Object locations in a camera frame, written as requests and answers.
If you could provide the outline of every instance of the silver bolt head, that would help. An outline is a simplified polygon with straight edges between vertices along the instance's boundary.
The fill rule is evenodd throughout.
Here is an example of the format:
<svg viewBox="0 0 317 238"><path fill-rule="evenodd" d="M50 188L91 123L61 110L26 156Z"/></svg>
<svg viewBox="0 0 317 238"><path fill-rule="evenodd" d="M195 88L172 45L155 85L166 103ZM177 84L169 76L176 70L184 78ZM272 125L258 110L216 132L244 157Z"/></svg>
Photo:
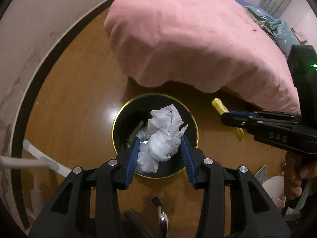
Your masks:
<svg viewBox="0 0 317 238"><path fill-rule="evenodd" d="M211 158L205 158L203 160L203 162L206 164L206 165L211 165L213 163L213 160Z"/></svg>
<svg viewBox="0 0 317 238"><path fill-rule="evenodd" d="M81 172L81 167L75 167L74 169L73 169L73 173L74 174L78 174L78 173L80 173Z"/></svg>
<svg viewBox="0 0 317 238"><path fill-rule="evenodd" d="M109 164L110 166L115 166L116 164L118 164L118 161L115 160L115 159L111 159L111 160L109 160L108 164Z"/></svg>
<svg viewBox="0 0 317 238"><path fill-rule="evenodd" d="M239 170L243 173L246 173L248 171L248 168L246 166L240 166Z"/></svg>

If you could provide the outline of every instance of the wooden floor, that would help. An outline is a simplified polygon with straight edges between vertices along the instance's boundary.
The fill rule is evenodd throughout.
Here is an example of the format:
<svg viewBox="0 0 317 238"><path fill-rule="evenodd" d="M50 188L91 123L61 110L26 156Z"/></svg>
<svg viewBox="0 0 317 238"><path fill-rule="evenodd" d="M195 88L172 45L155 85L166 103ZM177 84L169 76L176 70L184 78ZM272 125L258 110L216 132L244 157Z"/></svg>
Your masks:
<svg viewBox="0 0 317 238"><path fill-rule="evenodd" d="M285 152L253 141L249 134L241 142L223 126L211 101L218 97L229 109L252 110L246 102L222 91L205 94L181 83L144 88L125 76L103 30L107 11L94 19L67 47L45 80L27 126L25 137L48 156L69 168L99 167L115 158L111 128L119 109L128 100L146 92L160 92L183 102L192 112L199 129L199 148L228 168L246 165L256 173L267 165L268 177L280 174ZM23 157L30 157L26 152ZM45 199L63 178L42 169L41 189ZM31 207L31 170L22 171L25 204ZM170 238L195 237L202 190L193 190L186 172L168 179L134 176L127 191L118 191L120 210L140 212L157 231L157 213L150 199L160 196L170 219ZM92 202L91 214L94 214ZM226 220L229 232L229 218Z"/></svg>

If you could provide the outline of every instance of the yellow clamp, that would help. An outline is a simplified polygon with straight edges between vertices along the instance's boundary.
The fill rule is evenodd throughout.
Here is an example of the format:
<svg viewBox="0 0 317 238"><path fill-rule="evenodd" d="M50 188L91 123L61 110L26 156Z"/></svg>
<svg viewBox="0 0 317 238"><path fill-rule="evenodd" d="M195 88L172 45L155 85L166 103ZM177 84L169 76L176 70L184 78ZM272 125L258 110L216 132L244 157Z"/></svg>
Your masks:
<svg viewBox="0 0 317 238"><path fill-rule="evenodd" d="M229 110L223 105L223 103L221 102L221 100L219 98L215 98L212 101L212 105L218 111L218 113L220 113L220 115L222 115L223 113L229 113ZM243 137L244 137L243 129L231 127L231 130L236 135L238 140L241 141L243 139Z"/></svg>

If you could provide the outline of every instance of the crumpled tissue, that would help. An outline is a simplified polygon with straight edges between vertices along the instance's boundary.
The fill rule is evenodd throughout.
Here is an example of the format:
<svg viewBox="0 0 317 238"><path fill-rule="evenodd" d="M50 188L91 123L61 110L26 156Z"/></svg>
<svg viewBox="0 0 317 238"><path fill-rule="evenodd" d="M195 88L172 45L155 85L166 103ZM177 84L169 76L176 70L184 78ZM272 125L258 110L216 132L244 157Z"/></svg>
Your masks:
<svg viewBox="0 0 317 238"><path fill-rule="evenodd" d="M177 153L187 126L180 130L183 120L174 105L152 110L153 118L147 121L148 142L141 142L137 158L139 169L145 173L156 173L159 161L167 161Z"/></svg>

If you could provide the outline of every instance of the pink pillow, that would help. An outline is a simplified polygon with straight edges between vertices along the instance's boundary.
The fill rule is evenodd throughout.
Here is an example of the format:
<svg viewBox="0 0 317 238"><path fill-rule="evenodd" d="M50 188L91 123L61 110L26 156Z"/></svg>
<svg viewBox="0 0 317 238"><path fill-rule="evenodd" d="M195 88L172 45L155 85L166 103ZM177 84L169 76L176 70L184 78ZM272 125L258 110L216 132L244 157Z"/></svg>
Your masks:
<svg viewBox="0 0 317 238"><path fill-rule="evenodd" d="M142 86L227 86L266 110L300 112L283 53L234 0L115 0L104 28Z"/></svg>

